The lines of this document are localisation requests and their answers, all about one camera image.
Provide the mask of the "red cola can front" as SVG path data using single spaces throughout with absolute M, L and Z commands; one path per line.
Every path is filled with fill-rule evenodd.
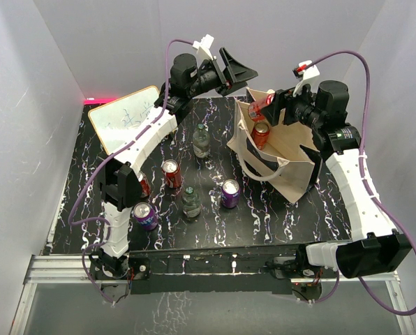
M 265 122 L 255 123 L 251 137 L 258 149 L 263 149 L 267 143 L 270 128 Z

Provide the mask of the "beige canvas tote bag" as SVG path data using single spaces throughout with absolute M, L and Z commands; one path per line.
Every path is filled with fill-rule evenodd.
M 245 175 L 270 183 L 288 202 L 295 203 L 318 181 L 322 159 L 311 130 L 299 123 L 272 126 L 264 148 L 256 147 L 251 137 L 255 123 L 248 106 L 268 95 L 246 88 L 246 100 L 235 100 L 233 134 L 227 146 L 236 153 Z

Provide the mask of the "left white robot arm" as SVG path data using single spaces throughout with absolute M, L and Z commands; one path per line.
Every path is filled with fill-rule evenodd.
M 205 56 L 198 63 L 195 56 L 183 53 L 166 64 L 168 78 L 158 99 L 138 128 L 127 141 L 104 158 L 96 168 L 103 202 L 103 241 L 89 255 L 95 268 L 112 278 L 123 278 L 128 273 L 128 227 L 131 212 L 142 197 L 139 177 L 141 167 L 157 145 L 186 118 L 193 98 L 214 90 L 227 96 L 246 86 L 257 77 L 256 70 L 238 62 L 222 47 L 220 56 L 225 65 L 218 66 L 213 56 Z

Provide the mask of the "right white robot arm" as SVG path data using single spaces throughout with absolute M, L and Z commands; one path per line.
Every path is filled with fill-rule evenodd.
M 300 123 L 311 129 L 313 144 L 333 174 L 343 199 L 351 227 L 348 243 L 319 242 L 300 248 L 297 271 L 313 276 L 320 267 L 340 271 L 346 278 L 390 273 L 397 269 L 412 246 L 369 193 L 369 172 L 360 153 L 359 131 L 346 121 L 348 87 L 336 80 L 319 84 L 316 93 L 304 86 L 277 90 L 259 103 L 271 125 Z

